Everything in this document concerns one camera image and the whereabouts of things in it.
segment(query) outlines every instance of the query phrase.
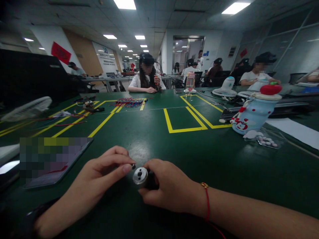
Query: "long black hair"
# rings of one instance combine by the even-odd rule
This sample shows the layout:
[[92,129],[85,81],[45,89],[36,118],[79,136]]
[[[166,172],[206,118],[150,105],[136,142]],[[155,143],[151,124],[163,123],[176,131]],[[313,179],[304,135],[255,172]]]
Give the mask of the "long black hair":
[[179,63],[178,62],[176,62],[175,66],[174,66],[174,72],[175,73],[176,73],[176,70],[178,70],[178,72],[179,72]]
[[[150,73],[150,82],[145,77],[145,72],[142,68],[142,63],[145,65],[152,65],[152,72]],[[140,81],[141,81],[141,88],[149,88],[153,87],[155,89],[155,83],[154,83],[154,76],[155,76],[155,67],[154,67],[154,58],[151,54],[147,52],[143,52],[140,54]]]

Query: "wall sign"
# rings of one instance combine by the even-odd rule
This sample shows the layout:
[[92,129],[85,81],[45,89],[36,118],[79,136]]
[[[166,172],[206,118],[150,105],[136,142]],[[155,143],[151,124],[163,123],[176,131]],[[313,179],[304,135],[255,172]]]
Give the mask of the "wall sign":
[[103,73],[114,72],[117,74],[117,65],[114,58],[113,50],[106,48],[103,45],[92,42],[96,52],[96,56],[99,58]]

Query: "red sign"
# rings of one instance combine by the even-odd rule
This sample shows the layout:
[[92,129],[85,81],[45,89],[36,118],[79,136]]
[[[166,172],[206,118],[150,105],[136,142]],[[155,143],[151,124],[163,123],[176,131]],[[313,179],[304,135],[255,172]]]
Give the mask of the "red sign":
[[65,64],[68,64],[71,58],[71,53],[65,50],[56,42],[53,42],[51,55],[56,56],[60,61],[62,61]]
[[247,49],[245,48],[241,53],[240,53],[240,57],[243,58],[245,55],[247,55]]

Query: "green workbench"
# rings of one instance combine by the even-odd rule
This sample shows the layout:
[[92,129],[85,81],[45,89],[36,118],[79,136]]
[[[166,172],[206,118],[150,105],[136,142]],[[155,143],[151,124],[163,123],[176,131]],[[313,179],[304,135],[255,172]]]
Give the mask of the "green workbench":
[[[64,132],[62,130],[66,127],[52,127],[36,135],[39,130],[30,130],[32,124],[29,124],[18,126],[5,135],[0,133],[0,146],[18,143],[19,137],[94,138],[57,185],[24,190],[16,182],[7,189],[3,199],[9,211],[8,220],[17,226],[29,211],[62,196],[88,160],[114,145],[126,148],[137,167],[152,158],[167,160],[195,181],[319,219],[318,151],[292,137],[287,137],[291,143],[285,143],[279,150],[260,146],[257,142],[246,142],[229,125],[219,122],[223,108],[209,103],[221,100],[197,95],[185,97],[174,90],[156,94],[100,93],[96,95],[96,106],[102,103],[100,107],[105,111],[89,115],[86,123],[68,127]],[[123,97],[153,99],[149,99],[143,108],[115,109],[109,106],[112,101]],[[46,115],[73,105],[73,100],[49,110]],[[75,107],[67,111],[72,113]],[[315,127],[319,114],[312,112],[296,118],[300,123]],[[70,117],[63,123],[76,120]],[[1,123],[0,131],[15,124]],[[145,205],[133,184],[132,174],[107,191],[87,216],[69,228],[67,237],[135,238],[142,234],[142,238],[195,238],[213,233],[214,230],[201,219]]]

